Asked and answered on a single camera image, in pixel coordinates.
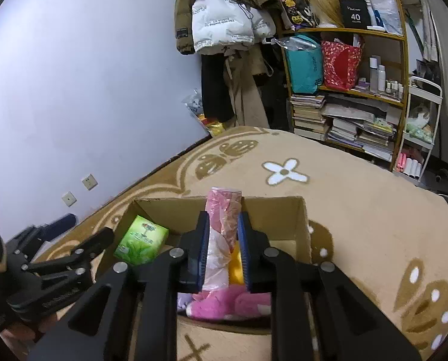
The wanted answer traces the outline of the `person's left hand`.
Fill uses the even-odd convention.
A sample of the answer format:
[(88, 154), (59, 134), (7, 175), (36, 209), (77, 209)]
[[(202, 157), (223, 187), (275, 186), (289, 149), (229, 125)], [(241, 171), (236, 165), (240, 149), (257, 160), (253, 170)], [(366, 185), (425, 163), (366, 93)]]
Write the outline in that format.
[(12, 323), (0, 332), (1, 339), (19, 360), (26, 360), (29, 353), (28, 344), (36, 340), (37, 335), (46, 333), (58, 322), (58, 315), (53, 314), (44, 318), (31, 329), (20, 322)]

